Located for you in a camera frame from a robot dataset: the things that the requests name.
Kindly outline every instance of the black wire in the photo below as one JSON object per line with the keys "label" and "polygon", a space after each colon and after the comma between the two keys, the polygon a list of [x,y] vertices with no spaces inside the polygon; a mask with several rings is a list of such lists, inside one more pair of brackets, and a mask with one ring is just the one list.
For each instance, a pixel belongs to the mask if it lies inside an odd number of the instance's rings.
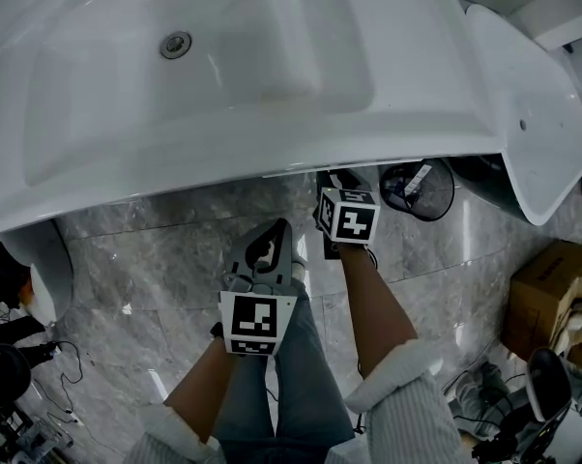
{"label": "black wire", "polygon": [[510,380],[514,380],[514,378],[518,378],[519,376],[525,376],[525,375],[526,375],[526,373],[521,373],[521,374],[518,374],[518,375],[510,376],[510,377],[508,378],[508,380],[506,380],[504,383],[507,383],[507,382],[509,382]]}
{"label": "black wire", "polygon": [[58,407],[58,408],[61,410],[61,412],[62,412],[62,413],[65,413],[65,412],[66,412],[66,410],[65,410],[63,407],[61,407],[61,406],[60,406],[60,405],[59,405],[57,402],[55,402],[55,401],[54,401],[54,399],[52,399],[52,398],[50,397],[50,395],[48,395],[48,393],[46,393],[46,390],[44,389],[44,385],[42,385],[42,384],[41,384],[41,383],[40,383],[38,380],[36,380],[36,379],[33,379],[31,382],[32,382],[32,383],[37,383],[37,384],[38,384],[38,386],[39,386],[39,387],[42,389],[42,392],[44,393],[44,395],[46,396],[46,398],[47,398],[47,399],[48,399],[50,402],[52,402],[52,403],[53,403],[55,406],[57,406],[57,407]]}
{"label": "black wire", "polygon": [[499,392],[501,397],[498,398],[495,402],[493,402],[493,404],[491,404],[492,406],[495,406],[496,409],[500,410],[500,413],[502,413],[501,409],[499,407],[497,407],[497,404],[499,404],[503,399],[506,400],[506,402],[509,404],[510,406],[510,410],[514,411],[514,406],[512,405],[512,402],[510,402],[510,399],[508,398],[508,396],[510,395],[510,393],[504,393],[503,391],[495,388],[495,387],[482,387],[480,392],[484,392],[484,391],[494,391],[494,392]]}
{"label": "black wire", "polygon": [[71,422],[75,422],[76,420],[62,420],[61,418],[59,418],[58,416],[55,416],[54,414],[52,414],[50,411],[46,411],[46,414],[48,415],[49,418],[53,418],[54,420],[58,420],[60,422],[63,422],[65,424],[70,424]]}
{"label": "black wire", "polygon": [[486,422],[487,424],[492,424],[493,426],[497,426],[499,429],[502,429],[497,422],[489,421],[489,420],[472,420],[471,418],[465,418],[464,416],[454,416],[454,419],[461,418],[462,420],[471,421],[471,422]]}
{"label": "black wire", "polygon": [[372,252],[368,247],[366,248],[366,250],[368,251],[368,255],[372,260],[372,264],[375,265],[375,270],[379,270],[379,262],[377,261],[377,256],[375,256],[375,253]]}
{"label": "black wire", "polygon": [[80,359],[80,351],[78,351],[78,347],[76,347],[76,345],[73,344],[73,343],[71,343],[69,340],[58,340],[57,343],[59,345],[61,345],[61,344],[70,344],[75,349],[75,351],[76,351],[76,357],[78,358],[78,372],[79,372],[78,379],[77,380],[74,380],[74,381],[71,380],[70,378],[68,378],[68,376],[66,375],[65,372],[62,372],[61,373],[61,376],[59,377],[59,380],[61,381],[61,388],[63,389],[63,392],[66,395],[66,398],[70,402],[70,410],[69,411],[70,411],[70,413],[73,413],[73,411],[74,411],[74,403],[70,399],[70,395],[68,394],[68,391],[66,390],[65,382],[67,380],[68,383],[70,383],[72,385],[76,385],[83,378],[83,374],[82,374],[82,361]]}
{"label": "black wire", "polygon": [[276,396],[272,393],[272,391],[270,389],[268,389],[266,387],[265,390],[268,391],[268,394],[272,396],[272,399],[273,400],[275,400],[276,402],[278,402],[278,399],[276,398]]}
{"label": "black wire", "polygon": [[9,323],[10,322],[10,309],[8,308],[8,312],[3,312],[0,308],[1,314],[0,314],[0,320],[2,320],[4,323]]}
{"label": "black wire", "polygon": [[[61,373],[61,376],[59,377],[59,379],[61,380],[61,388],[63,389],[64,394],[66,395],[66,398],[70,401],[70,409],[69,410],[65,410],[62,409],[61,406],[59,404],[57,404],[57,402],[55,402],[53,399],[51,399],[48,394],[46,393],[46,391],[44,390],[44,387],[42,386],[42,384],[38,381],[35,380],[35,382],[38,383],[38,385],[40,386],[40,388],[42,389],[42,392],[44,392],[44,395],[46,396],[46,398],[48,400],[50,400],[54,405],[56,405],[59,409],[61,409],[62,412],[64,412],[65,414],[71,414],[74,411],[74,404],[72,402],[72,400],[70,399],[70,395],[68,394],[68,391],[66,390],[66,387],[64,385],[65,381],[67,380],[68,383],[71,383],[72,385],[76,385],[78,382],[80,382],[83,379],[83,372],[82,372],[82,360],[80,358],[80,351],[78,350],[78,347],[70,342],[69,340],[57,340],[56,342],[57,344],[61,345],[61,344],[70,344],[74,350],[76,351],[76,357],[78,358],[78,379],[76,380],[71,380],[68,375],[66,375],[66,373]],[[64,424],[71,424],[71,423],[77,423],[77,420],[62,420],[61,418],[59,418],[58,416],[55,416],[54,414],[52,414],[51,412],[47,411],[46,414],[48,415],[49,418],[60,421]],[[116,453],[117,455],[121,455],[122,457],[124,456],[121,452],[118,452],[117,450],[115,450],[113,447],[109,447],[108,445],[103,444],[100,440],[98,440],[96,437],[93,436],[93,434],[91,433],[91,431],[89,431],[89,428],[87,427],[86,424],[82,425],[83,428],[85,428],[85,431],[87,431],[87,433],[89,434],[89,437],[99,446],[104,447],[106,449],[111,450],[112,452]]]}
{"label": "black wire", "polygon": [[358,414],[358,423],[353,430],[358,433],[358,435],[364,435],[364,431],[366,430],[366,426],[362,426],[362,414]]}
{"label": "black wire", "polygon": [[115,450],[113,447],[109,447],[108,445],[103,444],[100,440],[98,440],[96,437],[94,437],[91,433],[91,431],[89,431],[89,428],[87,427],[86,424],[83,424],[82,426],[83,428],[85,428],[85,430],[87,431],[87,433],[89,433],[89,436],[91,437],[91,439],[96,442],[99,446],[104,447],[106,449],[109,449],[113,452],[115,452],[117,455],[121,455],[122,457],[124,457],[124,455],[121,452],[118,452],[117,450]]}

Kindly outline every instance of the floor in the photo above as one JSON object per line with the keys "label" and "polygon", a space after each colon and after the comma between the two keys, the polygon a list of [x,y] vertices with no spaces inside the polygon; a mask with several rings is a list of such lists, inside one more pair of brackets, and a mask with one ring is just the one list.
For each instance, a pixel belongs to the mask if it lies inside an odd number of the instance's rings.
{"label": "floor", "polygon": [[[363,172],[376,184],[375,167]],[[67,384],[84,425],[62,424],[75,440],[69,450],[74,459],[121,462],[141,432],[138,407],[161,402],[209,342],[231,241],[271,218],[292,223],[308,261],[306,287],[342,394],[357,386],[345,282],[339,263],[323,259],[311,218],[314,187],[313,174],[251,179],[58,218],[73,261],[74,294],[73,306],[50,334],[78,346],[84,372],[82,382]],[[440,386],[483,351],[507,376],[523,369],[522,362],[507,362],[497,340],[509,277],[555,238],[582,243],[579,190],[541,228],[510,217],[465,188],[456,189],[450,211],[433,223],[382,212],[373,246],[379,269],[420,335],[442,354]],[[25,343],[41,340],[43,335]],[[67,405],[59,377],[65,371],[74,379],[76,367],[67,345],[53,362],[36,367],[34,378],[51,398]],[[267,381],[276,393],[272,370]],[[32,411],[67,417],[35,388],[23,400]]]}

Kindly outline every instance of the gray marble tile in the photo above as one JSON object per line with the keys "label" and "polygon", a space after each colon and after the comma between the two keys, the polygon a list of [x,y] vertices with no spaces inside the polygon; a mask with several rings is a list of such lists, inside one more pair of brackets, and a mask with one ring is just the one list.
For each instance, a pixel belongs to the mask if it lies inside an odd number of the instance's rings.
{"label": "gray marble tile", "polygon": [[509,218],[466,188],[434,222],[401,214],[404,276],[418,276],[496,252],[506,246]]}
{"label": "gray marble tile", "polygon": [[155,311],[122,311],[72,307],[57,322],[57,332],[80,349],[84,360],[156,368],[171,359]]}
{"label": "gray marble tile", "polygon": [[534,235],[527,239],[511,239],[505,249],[505,273],[512,276],[527,263],[538,256],[546,247],[555,241],[554,238]]}
{"label": "gray marble tile", "polygon": [[358,360],[346,292],[324,296],[325,352],[329,363]]}
{"label": "gray marble tile", "polygon": [[579,185],[565,198],[555,214],[542,226],[516,217],[509,218],[509,240],[524,241],[537,236],[582,243],[582,195]]}
{"label": "gray marble tile", "polygon": [[314,174],[260,177],[102,205],[58,217],[66,240],[316,205]]}
{"label": "gray marble tile", "polygon": [[128,453],[143,435],[135,405],[82,395],[74,414],[106,450],[118,454]]}
{"label": "gray marble tile", "polygon": [[212,341],[210,330],[220,321],[218,308],[161,309],[159,316],[173,361],[189,370]]}
{"label": "gray marble tile", "polygon": [[58,217],[66,241],[146,228],[147,200],[101,205]]}
{"label": "gray marble tile", "polygon": [[278,426],[278,377],[276,375],[276,364],[274,358],[268,358],[268,367],[265,370],[265,386],[271,392],[268,393],[268,405],[270,409],[270,419],[272,428],[276,432]]}
{"label": "gray marble tile", "polygon": [[508,259],[508,253],[502,250],[461,265],[462,297],[458,324],[481,313],[492,317],[508,302]]}
{"label": "gray marble tile", "polygon": [[88,239],[93,304],[134,309],[214,306],[228,241],[215,222]]}
{"label": "gray marble tile", "polygon": [[315,175],[253,178],[152,196],[150,227],[232,217],[251,217],[316,205]]}
{"label": "gray marble tile", "polygon": [[89,267],[87,263],[86,241],[68,241],[66,247],[73,268],[73,303],[83,307],[100,307],[100,302],[94,301]]}
{"label": "gray marble tile", "polygon": [[464,303],[463,272],[457,266],[390,284],[419,337],[435,340],[456,326]]}

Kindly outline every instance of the sink basin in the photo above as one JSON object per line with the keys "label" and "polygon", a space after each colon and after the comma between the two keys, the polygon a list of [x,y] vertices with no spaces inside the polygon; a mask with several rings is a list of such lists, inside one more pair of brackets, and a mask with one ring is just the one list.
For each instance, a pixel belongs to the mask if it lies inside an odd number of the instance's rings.
{"label": "sink basin", "polygon": [[[191,45],[170,60],[176,32]],[[456,0],[40,0],[0,47],[0,231],[240,177],[496,153],[491,104]]]}
{"label": "sink basin", "polygon": [[523,216],[543,225],[582,176],[582,104],[566,71],[485,7],[467,10]]}

